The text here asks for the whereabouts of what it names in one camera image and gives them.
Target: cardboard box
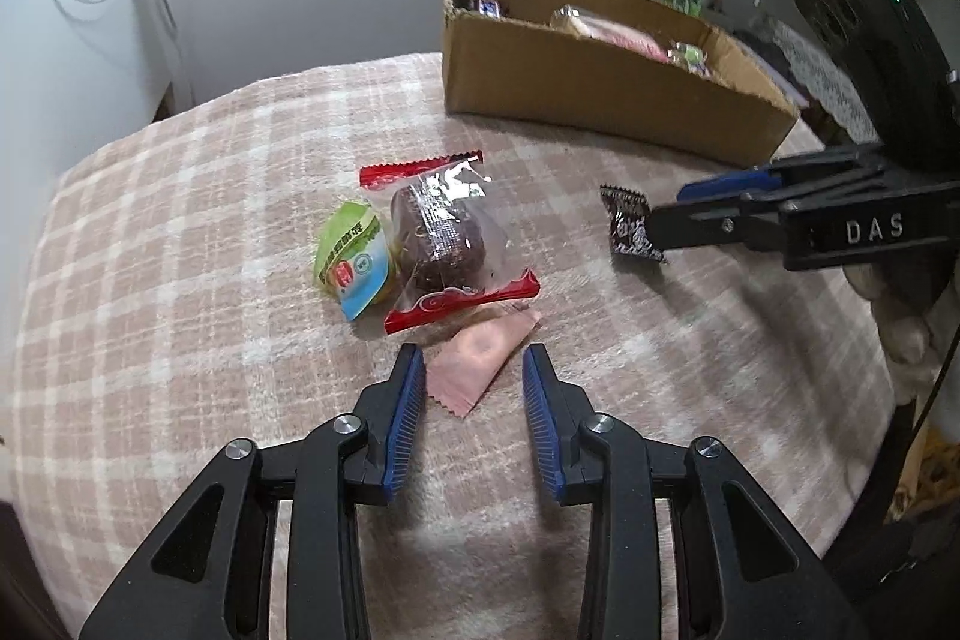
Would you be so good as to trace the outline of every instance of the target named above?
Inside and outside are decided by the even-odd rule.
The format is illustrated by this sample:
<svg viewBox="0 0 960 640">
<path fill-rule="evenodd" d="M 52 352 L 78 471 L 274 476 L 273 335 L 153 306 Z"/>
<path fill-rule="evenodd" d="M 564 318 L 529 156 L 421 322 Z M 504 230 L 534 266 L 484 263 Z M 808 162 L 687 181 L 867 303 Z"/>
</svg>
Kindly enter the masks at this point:
<svg viewBox="0 0 960 640">
<path fill-rule="evenodd" d="M 446 109 L 573 125 L 749 167 L 769 161 L 794 104 L 723 31 L 651 0 L 498 0 L 495 19 L 443 0 Z M 669 47 L 697 44 L 724 87 L 672 64 L 549 28 L 573 4 Z"/>
</svg>

